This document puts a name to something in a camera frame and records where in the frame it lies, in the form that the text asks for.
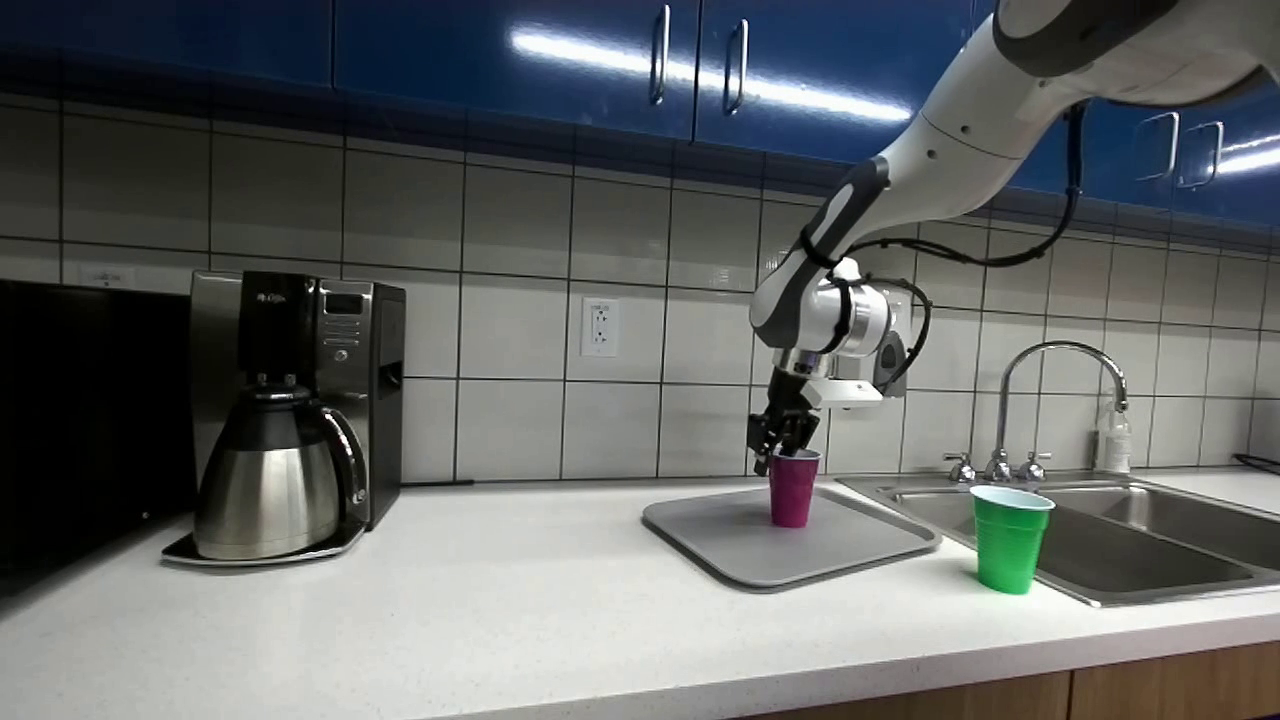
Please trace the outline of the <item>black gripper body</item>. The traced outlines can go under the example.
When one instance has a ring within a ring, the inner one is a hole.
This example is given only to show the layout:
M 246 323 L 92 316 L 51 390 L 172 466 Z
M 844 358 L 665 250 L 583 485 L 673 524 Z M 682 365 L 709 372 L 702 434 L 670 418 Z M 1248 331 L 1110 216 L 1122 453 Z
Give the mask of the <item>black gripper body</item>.
M 819 418 L 806 390 L 806 378 L 773 378 L 770 404 L 747 418 L 747 447 L 755 462 L 795 456 L 811 439 Z

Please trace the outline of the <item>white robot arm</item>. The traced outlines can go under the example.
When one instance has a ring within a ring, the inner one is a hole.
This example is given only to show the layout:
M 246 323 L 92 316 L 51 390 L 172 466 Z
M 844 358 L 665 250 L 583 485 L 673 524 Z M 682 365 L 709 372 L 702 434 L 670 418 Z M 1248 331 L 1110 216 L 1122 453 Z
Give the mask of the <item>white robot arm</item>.
M 776 349 L 770 404 L 747 421 L 755 469 L 807 447 L 824 358 L 875 358 L 894 331 L 889 300 L 854 265 L 873 233 L 988 205 L 1083 101 L 1184 109 L 1254 75 L 1280 75 L 1280 0 L 999 0 L 905 134 L 755 283 L 747 321 Z

